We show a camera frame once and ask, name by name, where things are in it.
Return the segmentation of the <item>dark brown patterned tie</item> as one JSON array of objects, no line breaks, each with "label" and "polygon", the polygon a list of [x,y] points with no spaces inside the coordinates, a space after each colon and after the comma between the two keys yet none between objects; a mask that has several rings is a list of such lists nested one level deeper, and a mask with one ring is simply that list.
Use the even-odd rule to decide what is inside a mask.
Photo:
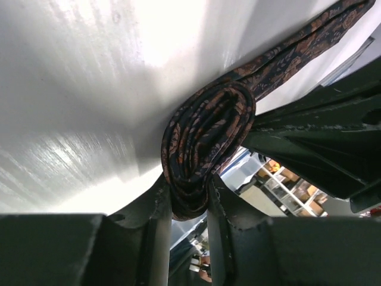
[{"label": "dark brown patterned tie", "polygon": [[256,103],[335,46],[374,5],[337,1],[268,51],[212,81],[174,113],[161,143],[161,165],[174,220],[202,215],[213,175],[254,123]]}]

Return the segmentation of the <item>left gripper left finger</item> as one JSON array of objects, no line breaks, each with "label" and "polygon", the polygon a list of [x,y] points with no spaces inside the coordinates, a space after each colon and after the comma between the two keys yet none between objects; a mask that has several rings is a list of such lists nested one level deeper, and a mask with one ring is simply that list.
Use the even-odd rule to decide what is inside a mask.
[{"label": "left gripper left finger", "polygon": [[2,285],[166,285],[171,200],[163,176],[103,214],[3,214]]}]

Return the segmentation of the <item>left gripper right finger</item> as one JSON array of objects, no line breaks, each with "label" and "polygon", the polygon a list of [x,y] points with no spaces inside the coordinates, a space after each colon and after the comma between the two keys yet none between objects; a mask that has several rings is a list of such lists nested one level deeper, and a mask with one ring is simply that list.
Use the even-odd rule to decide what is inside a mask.
[{"label": "left gripper right finger", "polygon": [[228,189],[207,185],[214,285],[379,285],[380,220],[270,217]]}]

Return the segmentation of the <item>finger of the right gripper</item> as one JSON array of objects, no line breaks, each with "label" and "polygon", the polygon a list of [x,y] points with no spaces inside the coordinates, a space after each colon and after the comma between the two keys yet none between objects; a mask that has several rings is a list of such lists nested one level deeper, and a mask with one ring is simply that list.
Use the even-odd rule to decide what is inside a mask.
[{"label": "finger of the right gripper", "polygon": [[259,115],[254,132],[373,130],[380,128],[380,67],[349,76]]},{"label": "finger of the right gripper", "polygon": [[380,205],[379,130],[252,130],[243,146],[280,163],[353,213]]}]

